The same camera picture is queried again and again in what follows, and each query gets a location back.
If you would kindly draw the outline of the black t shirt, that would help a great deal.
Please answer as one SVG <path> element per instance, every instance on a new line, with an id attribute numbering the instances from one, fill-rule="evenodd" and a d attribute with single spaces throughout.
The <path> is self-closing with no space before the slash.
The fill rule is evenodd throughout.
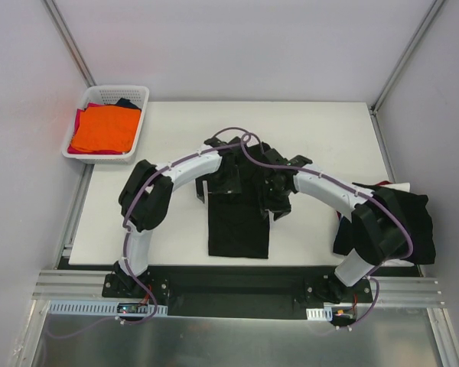
<path id="1" fill-rule="evenodd" d="M 412 240 L 409 247 L 400 228 L 376 205 L 366 202 L 354 210 L 352 219 L 342 216 L 334 239 L 333 253 L 352 251 L 372 265 L 393 259 L 414 265 L 435 263 L 433 222 L 427 211 L 428 196 L 400 190 L 396 185 L 371 186 L 373 198 L 402 224 Z"/>
<path id="2" fill-rule="evenodd" d="M 264 176 L 276 170 L 252 163 L 239 148 L 223 153 L 223 158 L 229 157 L 238 162 L 243 191 L 230 195 L 210 193 L 209 255 L 267 259 L 273 214 L 261 210 L 259 187 Z"/>

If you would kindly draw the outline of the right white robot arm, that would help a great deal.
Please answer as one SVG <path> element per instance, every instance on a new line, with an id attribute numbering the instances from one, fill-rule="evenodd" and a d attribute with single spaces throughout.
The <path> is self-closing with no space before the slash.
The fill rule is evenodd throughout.
<path id="1" fill-rule="evenodd" d="M 356 284 L 385 261 L 413 254 L 409 225 L 392 189 L 371 190 L 323 172 L 312 160 L 298 155 L 291 160 L 274 148 L 260 164 L 266 173 L 266 194 L 271 198 L 302 193 L 335 209 L 351 226 L 352 249 L 345 259 L 314 286 L 316 297 L 338 304 L 356 293 Z"/>

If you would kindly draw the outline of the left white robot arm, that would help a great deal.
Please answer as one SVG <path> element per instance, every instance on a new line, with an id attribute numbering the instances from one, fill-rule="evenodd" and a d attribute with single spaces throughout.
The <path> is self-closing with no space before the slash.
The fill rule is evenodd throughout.
<path id="1" fill-rule="evenodd" d="M 169 280 L 149 269 L 148 253 L 155 228 L 168 214 L 172 194 L 183 185 L 216 173 L 223 159 L 240 148 L 240 138 L 224 142 L 207 139 L 195 152 L 152 164 L 139 161 L 120 195 L 125 238 L 119 260 L 105 277 L 102 296 L 107 298 L 167 297 Z"/>

